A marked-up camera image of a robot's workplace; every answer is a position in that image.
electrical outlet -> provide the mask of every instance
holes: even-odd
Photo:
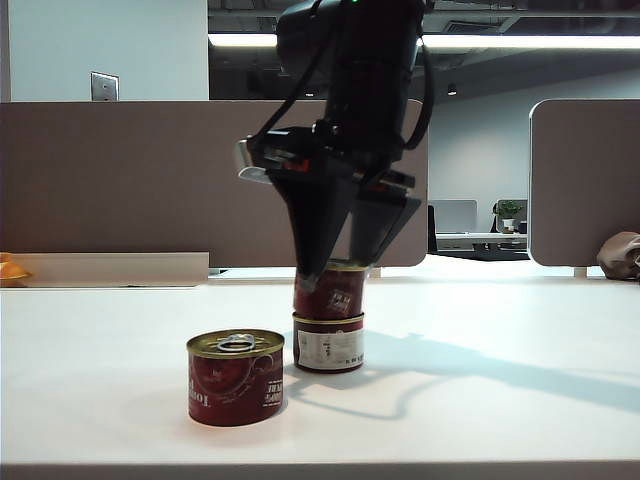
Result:
[[[91,100],[115,102],[118,100],[120,78],[117,75],[91,72]]]

brown bag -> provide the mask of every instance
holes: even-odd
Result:
[[[598,252],[598,264],[607,278],[640,278],[640,233],[620,232],[609,238]]]

can lid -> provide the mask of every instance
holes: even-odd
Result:
[[[198,335],[187,342],[187,350],[205,358],[246,358],[276,352],[283,345],[279,333],[241,328]]]
[[[348,318],[336,318],[336,319],[320,319],[320,318],[305,318],[298,315],[296,312],[293,313],[293,320],[300,323],[309,323],[313,325],[347,325],[349,323],[361,322],[364,319],[364,313],[360,315],[356,315],[355,317]]]
[[[357,263],[350,263],[347,260],[330,259],[327,262],[327,270],[339,271],[339,272],[363,272],[369,267],[366,265],[358,265]]]

ceiling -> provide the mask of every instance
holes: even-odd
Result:
[[[208,0],[209,33],[274,33],[278,17],[296,0]],[[640,0],[436,0],[423,19],[425,34],[640,35]],[[389,8],[394,2],[389,1]],[[640,68],[638,51],[466,49],[432,52],[436,98],[446,86],[466,85],[465,98],[504,89]],[[275,49],[210,48],[212,98],[284,98],[293,79]],[[422,74],[421,60],[414,76]],[[246,82],[247,92],[238,89]],[[233,85],[233,92],[225,85]],[[322,96],[322,91],[314,92]]]

stacked cans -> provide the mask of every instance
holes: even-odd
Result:
[[[297,367],[341,373],[362,365],[366,275],[366,267],[331,262],[313,291],[303,288],[296,278],[293,356]]]

